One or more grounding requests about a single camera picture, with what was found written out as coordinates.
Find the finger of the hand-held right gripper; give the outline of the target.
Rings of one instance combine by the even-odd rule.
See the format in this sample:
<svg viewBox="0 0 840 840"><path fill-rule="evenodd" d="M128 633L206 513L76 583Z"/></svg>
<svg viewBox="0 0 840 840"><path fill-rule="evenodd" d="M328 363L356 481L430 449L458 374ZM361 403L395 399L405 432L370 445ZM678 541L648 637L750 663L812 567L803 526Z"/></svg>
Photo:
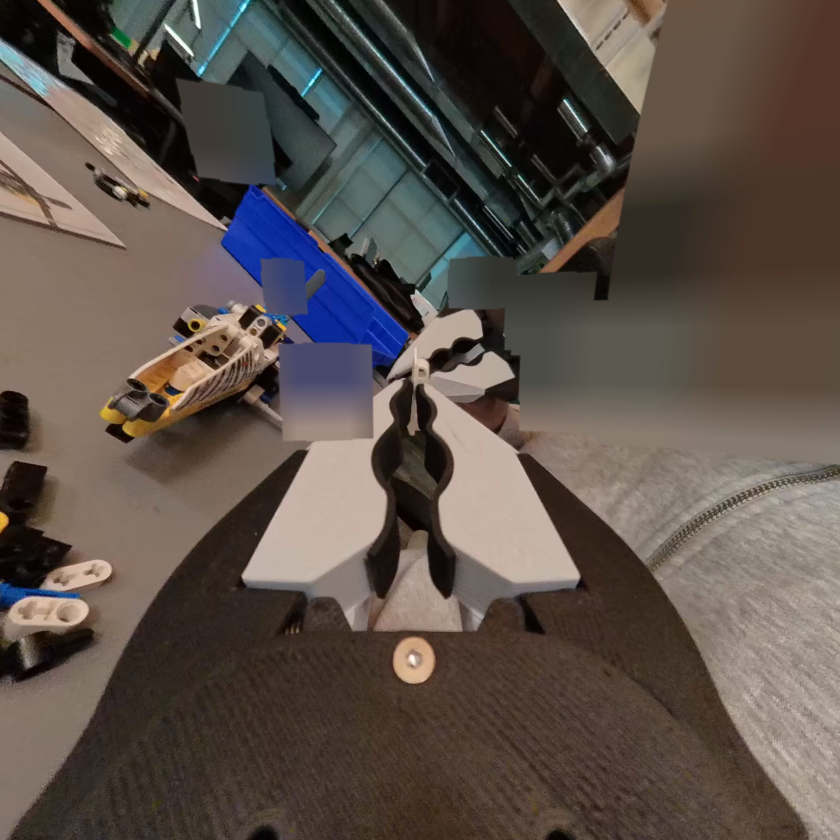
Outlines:
<svg viewBox="0 0 840 840"><path fill-rule="evenodd" d="M429 361L436 352L450 351L461 340L478 341L482 339L483 334L483 323L474 310L465 309L447 316L438 315L409 343L394 362L386 380L392 382L410 374L415 354L418 359Z"/></svg>
<svg viewBox="0 0 840 840"><path fill-rule="evenodd" d="M472 348L450 353L441 364L434 364L429 382L453 403L468 404L487 396L488 392L516 378L511 364L497 352Z"/></svg>

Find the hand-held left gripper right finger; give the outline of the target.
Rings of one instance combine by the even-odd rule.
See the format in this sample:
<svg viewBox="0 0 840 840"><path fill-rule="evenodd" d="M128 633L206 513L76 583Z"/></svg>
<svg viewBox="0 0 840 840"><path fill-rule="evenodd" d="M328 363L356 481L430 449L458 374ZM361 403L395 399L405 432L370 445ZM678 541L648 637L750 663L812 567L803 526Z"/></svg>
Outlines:
<svg viewBox="0 0 840 840"><path fill-rule="evenodd" d="M581 581L518 452L430 385L423 388L429 572L477 630L490 605Z"/></svg>

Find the person's right forearm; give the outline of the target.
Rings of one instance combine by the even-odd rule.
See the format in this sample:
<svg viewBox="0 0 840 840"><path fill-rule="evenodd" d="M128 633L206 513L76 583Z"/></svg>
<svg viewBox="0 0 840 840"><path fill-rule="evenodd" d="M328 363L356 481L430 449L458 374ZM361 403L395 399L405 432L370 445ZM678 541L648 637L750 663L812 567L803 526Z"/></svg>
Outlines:
<svg viewBox="0 0 840 840"><path fill-rule="evenodd" d="M533 438L533 433L520 426L520 405L506 404L506 414L496 435L517 452L522 451Z"/></svg>

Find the white lego panel piece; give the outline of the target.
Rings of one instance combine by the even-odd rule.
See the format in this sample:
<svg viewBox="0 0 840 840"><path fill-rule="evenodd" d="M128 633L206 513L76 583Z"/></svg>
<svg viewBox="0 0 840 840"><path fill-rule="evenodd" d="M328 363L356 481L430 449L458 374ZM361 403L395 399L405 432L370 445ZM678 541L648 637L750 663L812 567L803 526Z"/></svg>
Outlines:
<svg viewBox="0 0 840 840"><path fill-rule="evenodd" d="M415 436L422 431L421 421L424 419L423 397L424 387L429 379L429 362L422 358L417 348L413 349L411 383L413 387L413 402L407 431Z"/></svg>

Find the lego plane model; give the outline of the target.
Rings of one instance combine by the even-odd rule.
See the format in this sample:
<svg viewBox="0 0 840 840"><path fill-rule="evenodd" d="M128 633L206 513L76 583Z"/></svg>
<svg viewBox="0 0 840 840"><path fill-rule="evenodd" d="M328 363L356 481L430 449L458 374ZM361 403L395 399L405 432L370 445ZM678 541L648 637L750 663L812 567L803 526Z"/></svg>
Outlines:
<svg viewBox="0 0 840 840"><path fill-rule="evenodd" d="M100 411L107 433L129 444L226 403L256 407L282 428L271 404L279 351L293 344L289 320L261 304L236 301L184 310L171 347L132 373Z"/></svg>

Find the white paper sheet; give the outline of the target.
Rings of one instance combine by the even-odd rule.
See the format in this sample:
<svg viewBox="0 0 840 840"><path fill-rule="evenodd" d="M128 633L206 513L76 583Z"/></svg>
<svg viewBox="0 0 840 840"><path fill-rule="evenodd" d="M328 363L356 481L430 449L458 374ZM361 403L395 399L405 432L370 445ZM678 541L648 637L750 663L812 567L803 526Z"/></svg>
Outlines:
<svg viewBox="0 0 840 840"><path fill-rule="evenodd" d="M184 214L220 231L226 230L99 108L4 40L1 42L1 61L134 186Z"/></svg>

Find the blue plastic bin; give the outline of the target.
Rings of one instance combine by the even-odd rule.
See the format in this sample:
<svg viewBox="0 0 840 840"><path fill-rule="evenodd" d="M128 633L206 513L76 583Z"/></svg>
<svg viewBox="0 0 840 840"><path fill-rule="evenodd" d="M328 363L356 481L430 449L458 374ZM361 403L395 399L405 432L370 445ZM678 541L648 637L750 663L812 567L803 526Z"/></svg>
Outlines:
<svg viewBox="0 0 840 840"><path fill-rule="evenodd" d="M299 260L306 277L325 273L308 313L292 317L314 342L369 344L373 366L390 368L408 341L406 331L347 269L320 249L267 194L251 186L222 240L223 247L261 283L261 262Z"/></svg>

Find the pile of loose lego parts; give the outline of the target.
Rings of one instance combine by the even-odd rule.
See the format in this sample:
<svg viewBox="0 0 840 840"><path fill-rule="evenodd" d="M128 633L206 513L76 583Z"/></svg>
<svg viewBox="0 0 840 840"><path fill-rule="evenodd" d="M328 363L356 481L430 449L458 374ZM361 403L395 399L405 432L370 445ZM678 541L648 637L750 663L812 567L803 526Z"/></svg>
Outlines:
<svg viewBox="0 0 840 840"><path fill-rule="evenodd" d="M105 560L65 563L71 546L33 527L47 467L13 460L1 487L1 677L33 678L88 648L86 592L110 582Z"/></svg>

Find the black backpack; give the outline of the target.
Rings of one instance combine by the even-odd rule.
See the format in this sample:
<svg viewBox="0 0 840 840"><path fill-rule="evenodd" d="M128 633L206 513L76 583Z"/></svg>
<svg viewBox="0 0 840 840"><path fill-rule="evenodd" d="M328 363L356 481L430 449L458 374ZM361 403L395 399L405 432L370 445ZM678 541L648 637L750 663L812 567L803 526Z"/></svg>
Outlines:
<svg viewBox="0 0 840 840"><path fill-rule="evenodd" d="M370 263L360 254L350 254L346 261L383 309L406 331L419 333L424 329L422 316L413 303L416 286L400 278L387 259Z"/></svg>

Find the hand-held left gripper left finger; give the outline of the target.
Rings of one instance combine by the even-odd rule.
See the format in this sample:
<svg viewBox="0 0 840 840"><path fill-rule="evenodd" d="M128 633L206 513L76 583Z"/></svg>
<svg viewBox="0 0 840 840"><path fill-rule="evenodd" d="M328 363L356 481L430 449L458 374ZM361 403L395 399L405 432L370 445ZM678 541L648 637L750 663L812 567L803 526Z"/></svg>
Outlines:
<svg viewBox="0 0 840 840"><path fill-rule="evenodd" d="M392 478L414 387L394 382L373 398L373 437L311 444L270 520L242 582L251 589L330 598L351 628L368 627L400 557Z"/></svg>

